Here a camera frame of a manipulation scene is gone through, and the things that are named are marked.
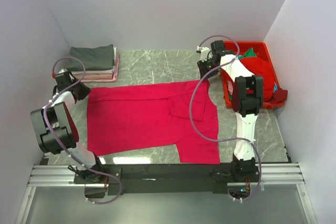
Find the crimson t shirt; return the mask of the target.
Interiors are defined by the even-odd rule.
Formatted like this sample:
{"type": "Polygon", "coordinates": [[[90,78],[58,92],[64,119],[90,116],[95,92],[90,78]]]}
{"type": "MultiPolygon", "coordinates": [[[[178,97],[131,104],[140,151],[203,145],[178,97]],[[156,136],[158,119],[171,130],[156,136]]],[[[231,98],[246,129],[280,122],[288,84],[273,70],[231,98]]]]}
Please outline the crimson t shirt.
{"type": "Polygon", "coordinates": [[[219,164],[208,81],[98,87],[89,94],[88,149],[107,155],[175,145],[182,163],[219,164]]]}

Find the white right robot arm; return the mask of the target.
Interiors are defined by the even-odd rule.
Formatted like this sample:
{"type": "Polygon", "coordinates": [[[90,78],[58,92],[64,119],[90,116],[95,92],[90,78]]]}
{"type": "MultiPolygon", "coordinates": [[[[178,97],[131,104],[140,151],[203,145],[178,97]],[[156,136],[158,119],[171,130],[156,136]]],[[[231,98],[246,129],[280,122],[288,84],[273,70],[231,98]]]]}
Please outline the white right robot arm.
{"type": "Polygon", "coordinates": [[[238,59],[239,53],[227,50],[221,40],[212,42],[210,48],[200,44],[196,52],[201,55],[197,62],[201,80],[222,70],[234,81],[232,109],[237,119],[237,136],[230,169],[232,179],[241,182],[258,175],[254,141],[256,121],[264,101],[262,76],[250,72],[238,59]]]}

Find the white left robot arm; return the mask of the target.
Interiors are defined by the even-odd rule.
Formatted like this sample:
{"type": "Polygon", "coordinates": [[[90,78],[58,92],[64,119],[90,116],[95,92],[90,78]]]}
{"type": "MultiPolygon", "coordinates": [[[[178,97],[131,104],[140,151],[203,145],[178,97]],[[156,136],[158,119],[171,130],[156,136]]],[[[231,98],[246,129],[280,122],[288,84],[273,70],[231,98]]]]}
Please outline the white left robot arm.
{"type": "Polygon", "coordinates": [[[84,180],[99,183],[104,179],[105,170],[97,155],[79,142],[79,134],[70,115],[70,109],[86,98],[91,90],[66,69],[54,74],[54,78],[57,84],[49,101],[50,106],[30,113],[39,148],[43,153],[68,155],[76,163],[76,168],[70,167],[70,170],[84,180]]]}

